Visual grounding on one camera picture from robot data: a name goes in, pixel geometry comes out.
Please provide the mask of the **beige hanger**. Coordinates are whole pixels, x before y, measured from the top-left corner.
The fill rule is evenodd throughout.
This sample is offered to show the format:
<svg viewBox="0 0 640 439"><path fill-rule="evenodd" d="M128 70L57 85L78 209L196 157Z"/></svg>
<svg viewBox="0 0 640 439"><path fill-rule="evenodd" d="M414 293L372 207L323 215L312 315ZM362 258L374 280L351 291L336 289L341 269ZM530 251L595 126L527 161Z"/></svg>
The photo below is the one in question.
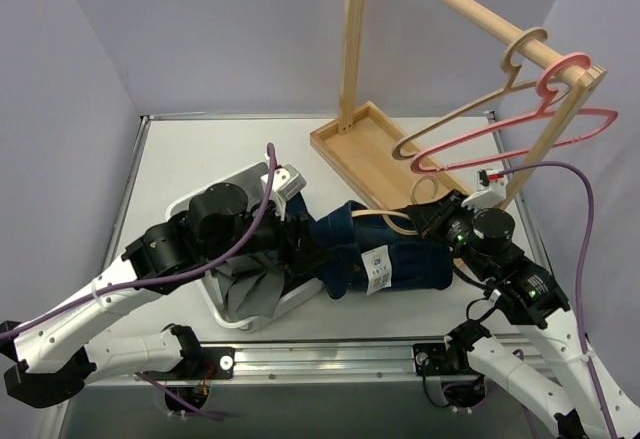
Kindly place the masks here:
<svg viewBox="0 0 640 439"><path fill-rule="evenodd" d="M418 204L418 198L417 198L418 189L421 186L421 184L424 183L425 181L428 181L432 186L431 198L436 197L436 194L439 190L439 181L436 179L436 177L433 174L426 174L422 176L420 179L418 179L411 187L410 201L412 205ZM404 220L409 220L409 217L404 213L391 211L391 210L380 210L380 209L376 209L376 210L361 209L351 213L352 218L369 217L369 216L381 217L383 222L386 224L386 226L389 227L396 234L406 236L406 237L413 237L413 236L419 235L418 231L415 228L406 229L397 225L393 221L394 217L404 219Z"/></svg>
<svg viewBox="0 0 640 439"><path fill-rule="evenodd" d="M517 34L516 38L505 47L501 56L500 69L505 74L505 82L500 88L488 94L480 96L472 100L471 102L458 107L457 109L450 111L449 113L441 116L422 129L419 129L417 132L403 136L395 143L391 151L392 158L398 161L411 159L416 155L416 153L404 152L404 147L414 139L418 139L425 134L438 129L441 126L448 124L461 115L470 112L471 110L476 109L479 106L485 105L495 99L515 92L533 88L535 82L532 80L517 82L517 78L522 69L522 65L516 64L513 61L513 57L519 52L519 48L521 46L527 45L529 42L534 40L544 44L547 39L548 32L543 27L532 27Z"/></svg>

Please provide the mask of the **dark blue denim skirt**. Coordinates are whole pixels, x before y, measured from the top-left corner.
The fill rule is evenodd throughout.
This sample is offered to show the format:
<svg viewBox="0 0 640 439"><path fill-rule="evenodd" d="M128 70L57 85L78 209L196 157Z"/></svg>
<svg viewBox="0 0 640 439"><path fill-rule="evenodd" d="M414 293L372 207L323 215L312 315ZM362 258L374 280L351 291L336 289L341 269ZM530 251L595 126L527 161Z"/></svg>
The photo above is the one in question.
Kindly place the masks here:
<svg viewBox="0 0 640 439"><path fill-rule="evenodd" d="M447 247L396 234L381 217L351 217L361 209L368 208L348 201L320 219L311 219L335 221L343 230L342 261L313 272L331 298L340 299L350 289L371 295L384 289L444 290L451 285L453 259Z"/></svg>

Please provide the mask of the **grey pleated skirt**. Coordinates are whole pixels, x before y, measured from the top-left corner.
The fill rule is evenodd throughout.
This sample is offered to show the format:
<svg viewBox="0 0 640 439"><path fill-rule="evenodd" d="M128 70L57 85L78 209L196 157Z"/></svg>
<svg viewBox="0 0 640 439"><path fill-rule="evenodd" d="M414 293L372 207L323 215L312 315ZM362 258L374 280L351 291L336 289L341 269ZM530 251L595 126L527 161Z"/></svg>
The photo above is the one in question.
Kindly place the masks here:
<svg viewBox="0 0 640 439"><path fill-rule="evenodd" d="M264 254L228 259L214 269L226 316L234 321L271 318L287 284L283 269Z"/></svg>

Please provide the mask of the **beige hanger front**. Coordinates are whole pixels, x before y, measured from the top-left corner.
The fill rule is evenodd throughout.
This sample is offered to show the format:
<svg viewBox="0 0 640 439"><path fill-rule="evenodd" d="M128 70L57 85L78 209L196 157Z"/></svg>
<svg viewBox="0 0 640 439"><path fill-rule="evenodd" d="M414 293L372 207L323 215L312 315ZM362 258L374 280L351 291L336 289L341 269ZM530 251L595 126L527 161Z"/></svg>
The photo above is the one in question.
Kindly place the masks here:
<svg viewBox="0 0 640 439"><path fill-rule="evenodd" d="M521 46L527 45L529 42L534 40L544 44L547 39L548 32L543 27L532 27L517 34L516 38L505 47L501 56L500 69L505 74L505 82L500 88L488 94L480 96L472 100L471 102L458 107L457 109L450 111L449 113L441 116L422 129L419 129L417 132L403 136L395 143L391 151L392 158L398 161L411 159L416 155L416 153L404 152L404 147L414 139L418 139L425 134L438 129L441 126L448 124L461 115L470 112L471 110L476 109L479 106L485 105L495 99L515 92L533 88L535 82L532 80L517 82L517 78L522 69L522 65L516 64L513 61L513 57L519 52L519 48Z"/></svg>

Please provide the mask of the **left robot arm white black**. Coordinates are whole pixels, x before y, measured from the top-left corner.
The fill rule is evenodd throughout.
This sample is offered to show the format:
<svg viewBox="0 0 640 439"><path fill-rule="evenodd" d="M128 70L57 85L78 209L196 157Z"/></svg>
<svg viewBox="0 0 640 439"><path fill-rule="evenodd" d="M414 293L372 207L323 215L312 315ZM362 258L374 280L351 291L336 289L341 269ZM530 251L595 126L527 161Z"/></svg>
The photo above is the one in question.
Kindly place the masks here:
<svg viewBox="0 0 640 439"><path fill-rule="evenodd" d="M188 326L124 339L96 338L139 307L202 278L227 261L254 259L290 277L328 262L304 212L279 216L269 198L255 206L234 184L214 184L186 210L149 228L102 273L54 310L27 322L1 325L1 352L12 360L3 375L7 394L43 409L106 378L151 372L189 379L205 367L200 341Z"/></svg>

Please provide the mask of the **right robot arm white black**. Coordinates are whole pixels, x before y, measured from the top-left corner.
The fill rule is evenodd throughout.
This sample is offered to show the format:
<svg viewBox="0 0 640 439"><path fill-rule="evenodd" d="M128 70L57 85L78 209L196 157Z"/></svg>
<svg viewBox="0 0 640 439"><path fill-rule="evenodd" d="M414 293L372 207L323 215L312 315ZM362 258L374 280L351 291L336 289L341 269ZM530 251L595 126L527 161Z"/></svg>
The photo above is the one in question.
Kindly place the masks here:
<svg viewBox="0 0 640 439"><path fill-rule="evenodd" d="M537 350L547 378L510 352L479 319L449 332L444 359L508 392L557 438L636 438L639 407L622 391L588 344L554 276L512 241L515 221L498 208L473 211L453 190L437 202L405 208L421 237L448 247L488 286L495 310Z"/></svg>

